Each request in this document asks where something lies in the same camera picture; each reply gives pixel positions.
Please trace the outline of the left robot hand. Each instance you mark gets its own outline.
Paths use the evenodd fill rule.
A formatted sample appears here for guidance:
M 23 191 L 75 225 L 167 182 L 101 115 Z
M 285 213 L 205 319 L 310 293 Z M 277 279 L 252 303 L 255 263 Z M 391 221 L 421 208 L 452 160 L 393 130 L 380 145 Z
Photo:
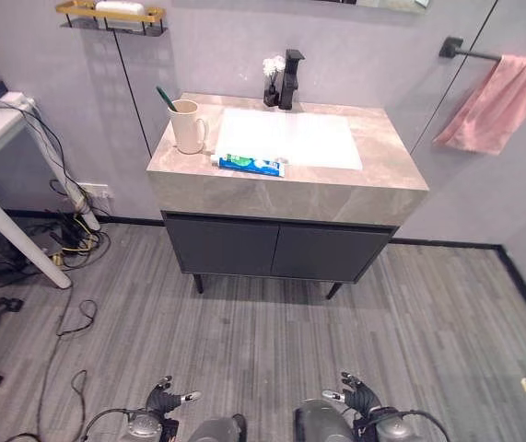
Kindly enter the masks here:
M 170 393 L 172 375 L 162 378 L 150 391 L 146 399 L 146 409 L 158 414 L 166 414 L 179 408 L 186 402 L 197 401 L 202 398 L 201 391 L 193 391 L 183 394 Z

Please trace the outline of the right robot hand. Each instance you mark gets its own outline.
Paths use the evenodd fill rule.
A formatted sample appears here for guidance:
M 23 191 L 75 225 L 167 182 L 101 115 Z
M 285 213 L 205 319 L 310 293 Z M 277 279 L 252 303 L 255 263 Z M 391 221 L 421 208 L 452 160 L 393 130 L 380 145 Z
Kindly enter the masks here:
M 362 415 L 369 415 L 381 407 L 381 401 L 377 394 L 360 378 L 346 371 L 341 372 L 341 378 L 347 389 L 342 392 L 323 390 L 321 395 L 324 399 L 344 403 L 348 408 Z

